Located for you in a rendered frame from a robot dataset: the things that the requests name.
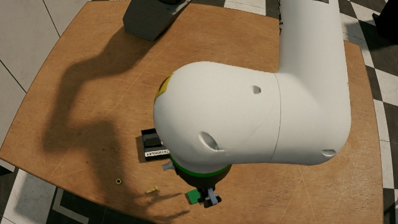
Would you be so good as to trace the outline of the black rack of three bins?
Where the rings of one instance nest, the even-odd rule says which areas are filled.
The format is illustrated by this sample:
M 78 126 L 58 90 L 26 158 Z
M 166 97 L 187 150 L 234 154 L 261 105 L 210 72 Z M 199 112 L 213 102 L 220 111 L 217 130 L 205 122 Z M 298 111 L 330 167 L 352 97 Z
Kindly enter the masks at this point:
M 146 161 L 154 161 L 159 159 L 167 159 L 169 157 L 169 150 L 165 146 L 158 147 L 146 147 L 147 138 L 157 138 L 159 137 L 155 128 L 141 130 L 142 145 L 144 150 L 144 157 Z M 157 150 L 157 151 L 156 151 Z

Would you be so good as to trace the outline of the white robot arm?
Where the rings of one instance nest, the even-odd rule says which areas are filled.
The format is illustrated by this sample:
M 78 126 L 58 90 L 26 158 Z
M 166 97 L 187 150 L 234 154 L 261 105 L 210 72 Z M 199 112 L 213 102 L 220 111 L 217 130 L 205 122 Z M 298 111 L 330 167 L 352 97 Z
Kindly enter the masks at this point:
M 277 72 L 195 62 L 160 86 L 153 119 L 171 152 L 164 171 L 208 186 L 233 164 L 315 166 L 341 151 L 351 108 L 338 0 L 277 2 Z

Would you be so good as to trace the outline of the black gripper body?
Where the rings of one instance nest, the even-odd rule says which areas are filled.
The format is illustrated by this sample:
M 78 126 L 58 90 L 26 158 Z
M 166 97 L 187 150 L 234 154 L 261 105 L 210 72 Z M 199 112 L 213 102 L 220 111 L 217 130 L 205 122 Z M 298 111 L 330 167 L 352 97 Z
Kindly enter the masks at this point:
M 189 183 L 187 183 L 187 184 L 189 184 Z M 202 191 L 204 191 L 204 193 L 208 194 L 208 189 L 210 189 L 210 188 L 212 188 L 213 191 L 215 191 L 215 185 L 216 184 L 217 183 L 215 183 L 213 185 L 209 185 L 209 186 L 203 186 L 203 187 L 202 186 L 192 185 L 192 184 L 189 184 L 189 185 L 191 185 L 192 187 L 196 187 L 196 188 L 202 189 Z

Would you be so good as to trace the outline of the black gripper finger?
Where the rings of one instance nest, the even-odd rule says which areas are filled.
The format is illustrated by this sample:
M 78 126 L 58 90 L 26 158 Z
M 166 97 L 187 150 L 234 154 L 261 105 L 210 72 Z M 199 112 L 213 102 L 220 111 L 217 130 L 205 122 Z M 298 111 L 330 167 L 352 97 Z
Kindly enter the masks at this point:
M 214 206 L 221 202 L 221 197 L 218 196 L 218 194 L 214 194 L 212 188 L 208 189 L 208 194 L 204 193 L 202 189 L 197 188 L 197 190 L 200 193 L 200 198 L 197 199 L 198 203 L 200 205 L 204 204 L 205 208 L 208 208 L 211 205 Z

